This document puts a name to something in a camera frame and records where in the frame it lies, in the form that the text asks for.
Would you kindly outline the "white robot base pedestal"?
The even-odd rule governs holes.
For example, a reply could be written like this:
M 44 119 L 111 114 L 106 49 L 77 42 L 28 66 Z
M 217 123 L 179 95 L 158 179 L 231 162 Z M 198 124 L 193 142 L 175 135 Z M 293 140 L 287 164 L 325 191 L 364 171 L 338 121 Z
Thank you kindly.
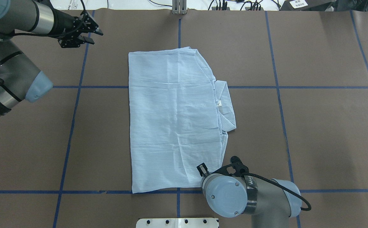
M 145 218 L 139 219 L 136 228 L 219 228 L 217 218 Z

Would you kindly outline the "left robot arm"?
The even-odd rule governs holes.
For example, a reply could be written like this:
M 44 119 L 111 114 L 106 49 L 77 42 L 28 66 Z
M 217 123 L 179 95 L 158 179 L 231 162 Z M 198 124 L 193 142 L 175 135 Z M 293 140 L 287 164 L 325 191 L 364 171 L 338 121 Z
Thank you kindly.
M 84 1 L 81 5 L 81 14 L 71 16 L 55 9 L 49 0 L 0 0 L 0 117 L 23 100 L 36 102 L 53 88 L 53 82 L 11 39 L 50 37 L 61 48 L 94 44 L 85 34 L 103 32 Z

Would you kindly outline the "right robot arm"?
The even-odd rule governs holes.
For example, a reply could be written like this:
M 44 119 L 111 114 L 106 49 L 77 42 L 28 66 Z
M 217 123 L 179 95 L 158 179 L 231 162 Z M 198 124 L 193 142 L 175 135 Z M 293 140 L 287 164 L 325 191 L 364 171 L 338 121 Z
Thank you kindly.
M 295 183 L 253 174 L 236 156 L 214 172 L 205 163 L 197 170 L 209 207 L 225 218 L 251 215 L 253 228 L 288 228 L 291 218 L 312 208 Z

